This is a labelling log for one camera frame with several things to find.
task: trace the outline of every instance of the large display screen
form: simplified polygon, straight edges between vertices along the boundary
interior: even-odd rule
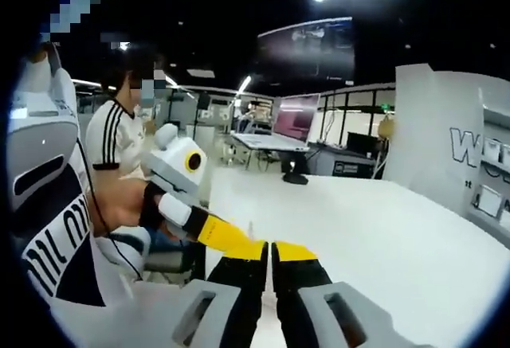
[[[273,132],[306,143],[320,95],[286,97],[281,100]]]
[[[352,18],[300,23],[260,34],[257,73],[272,81],[353,80]]]

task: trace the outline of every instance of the striped shirt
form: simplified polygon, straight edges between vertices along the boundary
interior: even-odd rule
[[[95,171],[119,170],[123,178],[143,178],[140,163],[145,130],[140,117],[108,100],[91,118],[85,136],[88,162]]]

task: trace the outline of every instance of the white desk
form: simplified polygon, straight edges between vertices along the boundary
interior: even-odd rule
[[[395,330],[412,342],[458,347],[476,333],[504,290],[510,251],[392,182],[309,180],[295,186],[279,174],[218,168],[210,208],[243,229],[252,221],[257,239],[307,246],[333,282],[390,312]],[[220,258],[208,250],[207,275]]]

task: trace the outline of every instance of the ceiling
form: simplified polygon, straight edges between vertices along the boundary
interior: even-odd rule
[[[150,41],[181,85],[238,89],[253,73],[257,35],[321,18],[352,16],[355,85],[394,81],[394,67],[479,72],[510,80],[510,0],[100,0],[90,15],[55,37],[73,78],[98,81],[110,41]],[[214,71],[193,77],[188,69]],[[253,81],[246,91],[269,96],[342,88],[336,81]]]

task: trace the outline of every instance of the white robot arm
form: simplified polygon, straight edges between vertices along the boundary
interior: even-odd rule
[[[197,240],[226,251],[249,238],[239,228],[198,205],[196,193],[204,177],[207,156],[189,137],[178,137],[175,125],[166,124],[155,133],[158,149],[145,156],[150,181],[164,192],[158,211],[168,230],[179,238]]]

